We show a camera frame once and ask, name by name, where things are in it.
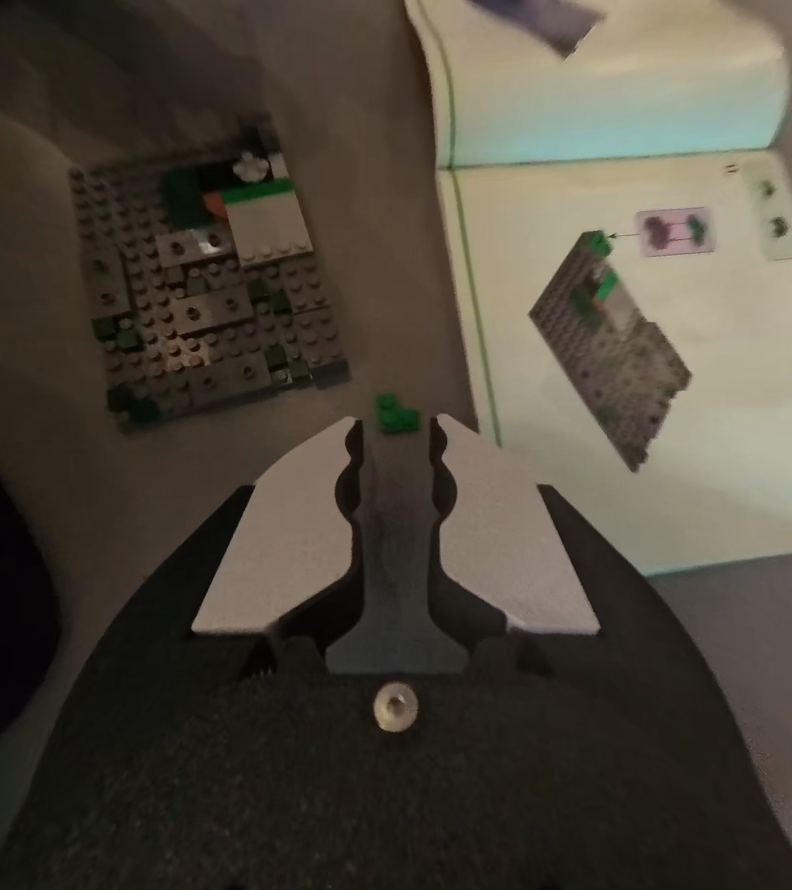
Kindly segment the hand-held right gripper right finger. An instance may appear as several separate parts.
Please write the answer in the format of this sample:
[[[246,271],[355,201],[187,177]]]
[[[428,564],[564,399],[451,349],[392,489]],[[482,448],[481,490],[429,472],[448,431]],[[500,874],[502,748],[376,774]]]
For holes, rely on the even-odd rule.
[[[453,637],[595,636],[583,590],[535,473],[446,413],[431,421],[437,563],[446,594],[431,605]]]

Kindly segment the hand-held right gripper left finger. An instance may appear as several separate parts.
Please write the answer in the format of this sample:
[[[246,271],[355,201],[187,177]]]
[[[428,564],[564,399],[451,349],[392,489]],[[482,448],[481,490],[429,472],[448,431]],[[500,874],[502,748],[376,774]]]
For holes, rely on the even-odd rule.
[[[351,524],[336,500],[349,469],[346,416],[285,453],[253,485],[191,624],[197,636],[256,635],[346,577]]]

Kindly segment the small green toy brick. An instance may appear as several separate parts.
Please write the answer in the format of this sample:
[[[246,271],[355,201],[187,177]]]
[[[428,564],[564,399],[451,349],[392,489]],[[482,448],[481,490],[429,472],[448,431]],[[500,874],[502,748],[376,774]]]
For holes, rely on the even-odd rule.
[[[423,426],[421,412],[405,407],[398,395],[381,393],[374,396],[375,420],[385,435],[419,432]]]

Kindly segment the building instruction booklet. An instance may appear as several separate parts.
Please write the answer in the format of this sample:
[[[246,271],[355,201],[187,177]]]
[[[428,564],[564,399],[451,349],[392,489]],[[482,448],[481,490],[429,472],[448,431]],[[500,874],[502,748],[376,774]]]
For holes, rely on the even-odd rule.
[[[405,2],[481,432],[641,571],[792,553],[786,47],[736,2]]]

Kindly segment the grey toy brick baseplate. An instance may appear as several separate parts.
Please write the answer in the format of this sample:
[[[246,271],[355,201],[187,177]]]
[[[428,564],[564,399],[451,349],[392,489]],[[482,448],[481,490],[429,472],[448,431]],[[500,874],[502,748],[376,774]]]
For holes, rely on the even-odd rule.
[[[349,379],[335,290],[269,117],[221,141],[73,166],[68,184],[123,429]]]

